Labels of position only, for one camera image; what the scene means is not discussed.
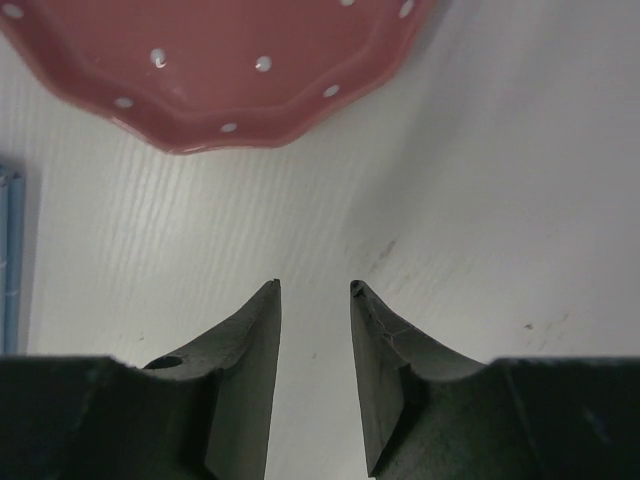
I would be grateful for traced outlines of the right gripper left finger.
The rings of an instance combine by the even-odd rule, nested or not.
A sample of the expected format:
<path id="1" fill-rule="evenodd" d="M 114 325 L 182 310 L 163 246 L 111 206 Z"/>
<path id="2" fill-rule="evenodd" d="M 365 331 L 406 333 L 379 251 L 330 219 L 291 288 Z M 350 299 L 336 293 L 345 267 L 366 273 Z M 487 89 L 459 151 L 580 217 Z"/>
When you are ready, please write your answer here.
<path id="1" fill-rule="evenodd" d="M 5 479 L 261 479 L 281 286 L 135 368 L 108 356 L 1 361 Z"/>

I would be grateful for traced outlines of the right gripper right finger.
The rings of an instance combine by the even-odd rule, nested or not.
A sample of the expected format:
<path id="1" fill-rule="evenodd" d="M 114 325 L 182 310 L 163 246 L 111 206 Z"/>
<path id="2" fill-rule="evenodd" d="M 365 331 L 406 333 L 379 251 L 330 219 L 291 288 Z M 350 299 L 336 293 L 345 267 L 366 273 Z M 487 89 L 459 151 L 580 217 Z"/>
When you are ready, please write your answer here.
<path id="1" fill-rule="evenodd" d="M 472 360 L 350 286 L 373 479 L 635 479 L 635 357 Z"/>

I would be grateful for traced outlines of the blue checked cloth placemat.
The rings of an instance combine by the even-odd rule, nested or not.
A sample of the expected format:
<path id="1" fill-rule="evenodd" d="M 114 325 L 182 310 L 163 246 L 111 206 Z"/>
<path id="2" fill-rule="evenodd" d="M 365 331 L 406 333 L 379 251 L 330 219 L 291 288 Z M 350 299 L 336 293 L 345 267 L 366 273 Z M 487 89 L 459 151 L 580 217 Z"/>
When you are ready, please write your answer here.
<path id="1" fill-rule="evenodd" d="M 18 352 L 25 179 L 1 166 L 1 353 Z"/>

